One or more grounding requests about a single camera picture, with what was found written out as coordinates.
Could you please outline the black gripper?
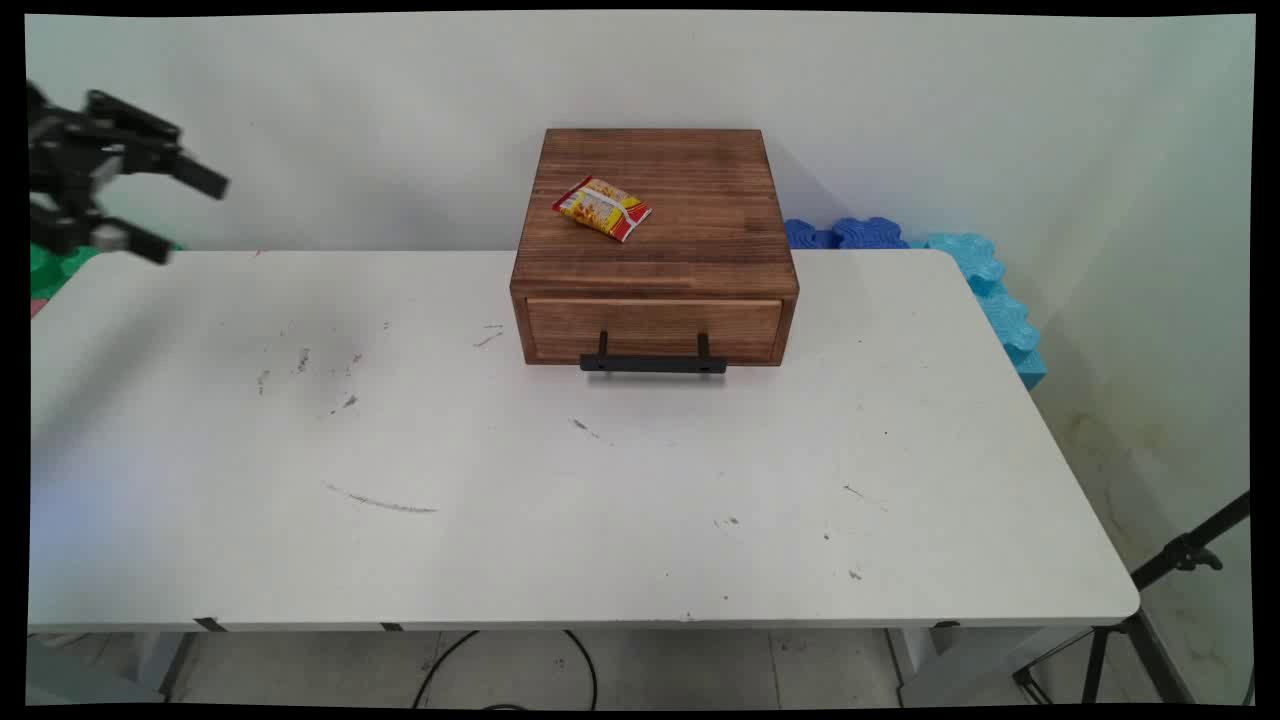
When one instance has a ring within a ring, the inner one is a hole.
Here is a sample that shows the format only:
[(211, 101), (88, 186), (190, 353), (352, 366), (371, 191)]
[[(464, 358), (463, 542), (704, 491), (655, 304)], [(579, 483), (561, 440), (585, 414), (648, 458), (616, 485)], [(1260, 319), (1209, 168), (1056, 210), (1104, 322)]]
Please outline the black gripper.
[(197, 161), (180, 143), (180, 128), (119, 97), (90, 90), (79, 115), (52, 104), (28, 83), (28, 188), (46, 201), (29, 205), (29, 238), (69, 258), (82, 247), (131, 252), (164, 265), (174, 243), (115, 217), (101, 217), (99, 192), (125, 174), (168, 176), (221, 200), (229, 179)]

